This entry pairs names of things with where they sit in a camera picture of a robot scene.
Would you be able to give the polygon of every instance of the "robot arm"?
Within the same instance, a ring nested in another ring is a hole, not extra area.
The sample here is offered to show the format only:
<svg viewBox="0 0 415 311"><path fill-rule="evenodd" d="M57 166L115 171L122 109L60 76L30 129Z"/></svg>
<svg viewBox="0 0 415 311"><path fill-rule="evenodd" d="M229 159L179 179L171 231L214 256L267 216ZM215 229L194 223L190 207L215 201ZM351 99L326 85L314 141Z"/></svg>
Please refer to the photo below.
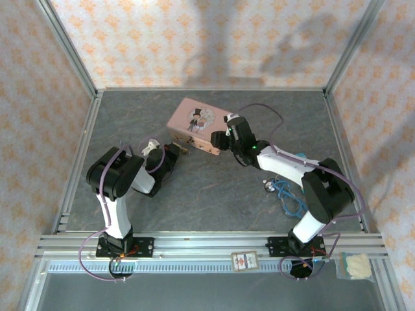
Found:
<svg viewBox="0 0 415 311"><path fill-rule="evenodd" d="M259 170L276 173L303 187L309 210L289 232L289 246L293 252L297 253L303 249L334 217L354 201L349 185L341 179L316 168L290 161L287 156L301 161L304 159L276 146L274 150L267 141L257 141L244 117L229 114L224 121L228 126L226 132L211 134L214 147L231 150L241 165L252 165ZM342 174L340 167L332 159L307 162Z"/></svg>
<svg viewBox="0 0 415 311"><path fill-rule="evenodd" d="M99 242L101 249L108 250L112 254L119 254L128 253L134 247L133 230L128 220L125 194L131 187L146 196L156 195L161 189L164 176L172 172L179 156L179 147L174 144L162 146L164 155L163 150L158 147L158 144L151 142L145 149L145 155L148 155L145 167L142 157L129 156L125 151L121 152L105 175L102 194L106 203L102 200L99 183L105 166L119 149L111 148L89 168L86 181L101 203L107 228Z"/></svg>

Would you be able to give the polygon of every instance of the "metal bracket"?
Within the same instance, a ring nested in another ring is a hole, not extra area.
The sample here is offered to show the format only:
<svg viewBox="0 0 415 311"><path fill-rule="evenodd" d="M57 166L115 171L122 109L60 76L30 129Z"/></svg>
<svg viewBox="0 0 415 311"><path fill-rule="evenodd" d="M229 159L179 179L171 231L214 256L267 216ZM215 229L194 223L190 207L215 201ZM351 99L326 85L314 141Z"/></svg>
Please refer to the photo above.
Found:
<svg viewBox="0 0 415 311"><path fill-rule="evenodd" d="M312 239L310 243L305 248L301 249L298 254L293 253L290 249L287 236L270 236L268 238L268 243L266 243L265 246L268 248L270 257L313 257L316 255L315 251L322 251L323 253L326 252L324 240L321 236L316 236Z"/></svg>
<svg viewBox="0 0 415 311"><path fill-rule="evenodd" d="M128 258L151 258L153 256L154 238L134 237L132 243L134 245L133 249L136 248L137 251L128 255ZM97 252L95 254L97 258L114 258L119 255L117 253L114 253L111 249L102 245L105 245L105 243L102 243L102 240L100 238L98 240Z"/></svg>
<svg viewBox="0 0 415 311"><path fill-rule="evenodd" d="M324 87L324 88L322 89L322 93L323 93L323 97L324 97L324 98L327 98L327 97L329 96L329 93L327 92L327 88L326 88L326 87Z"/></svg>

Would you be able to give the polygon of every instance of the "blue cable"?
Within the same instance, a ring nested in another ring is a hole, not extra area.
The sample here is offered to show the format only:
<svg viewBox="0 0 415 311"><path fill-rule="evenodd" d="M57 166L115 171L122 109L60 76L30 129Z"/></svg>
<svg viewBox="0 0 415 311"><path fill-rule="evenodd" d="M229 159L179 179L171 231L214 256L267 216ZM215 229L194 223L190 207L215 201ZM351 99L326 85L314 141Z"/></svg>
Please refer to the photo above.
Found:
<svg viewBox="0 0 415 311"><path fill-rule="evenodd" d="M301 199L297 198L295 195L293 195L293 193L291 192L291 189L290 189L290 184L288 182L286 182L285 180L278 180L278 179L275 179L275 178L272 178L271 184L278 191L278 198L283 202L284 211L289 216L297 217L297 218L300 218L300 219L303 218L303 215L308 211L307 205L305 204L305 202L303 200L301 200ZM287 198L291 198L291 199L297 201L298 210L295 213L291 212L288 209L287 204L285 204L284 199L287 199Z"/></svg>

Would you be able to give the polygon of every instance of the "gray tabletop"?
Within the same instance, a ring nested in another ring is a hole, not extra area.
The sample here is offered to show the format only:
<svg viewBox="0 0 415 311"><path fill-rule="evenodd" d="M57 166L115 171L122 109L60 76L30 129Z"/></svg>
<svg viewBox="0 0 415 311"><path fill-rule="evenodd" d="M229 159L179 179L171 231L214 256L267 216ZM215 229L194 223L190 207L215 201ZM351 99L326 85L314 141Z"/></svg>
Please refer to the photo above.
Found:
<svg viewBox="0 0 415 311"><path fill-rule="evenodd" d="M99 230L104 227L101 207L85 177L88 168L120 141L130 143L137 152L142 138L153 135L163 143L171 142L165 127L184 97L237 111L260 102L276 108L285 124L273 143L281 149L309 159L331 157L341 164L333 129L321 92L310 91L105 91L67 230ZM250 123L257 139L268 140L279 122L276 115L262 107L241 114ZM134 231L276 231L285 233L298 218L288 217L275 193L264 190L263 180L272 173L242 167L231 152L211 155L192 149L181 155L171 177L153 198L130 189L126 195L128 216ZM300 188L291 184L295 195ZM293 201L288 201L295 208ZM344 214L355 213L350 205ZM359 231L357 219L343 220L331 231Z"/></svg>

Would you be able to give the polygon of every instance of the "patterned wallpaper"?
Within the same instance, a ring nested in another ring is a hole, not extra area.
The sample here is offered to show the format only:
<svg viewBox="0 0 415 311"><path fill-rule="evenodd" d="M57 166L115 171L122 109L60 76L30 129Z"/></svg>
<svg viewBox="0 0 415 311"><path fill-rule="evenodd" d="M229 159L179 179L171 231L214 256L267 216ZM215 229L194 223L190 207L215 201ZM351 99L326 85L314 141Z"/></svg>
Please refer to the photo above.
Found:
<svg viewBox="0 0 415 311"><path fill-rule="evenodd" d="M369 0L52 0L95 85L322 87Z"/></svg>
<svg viewBox="0 0 415 311"><path fill-rule="evenodd" d="M0 21L0 309L15 310L90 99L33 0L3 0Z"/></svg>
<svg viewBox="0 0 415 311"><path fill-rule="evenodd" d="M415 310L414 32L415 2L386 1L334 92L342 138L408 310Z"/></svg>

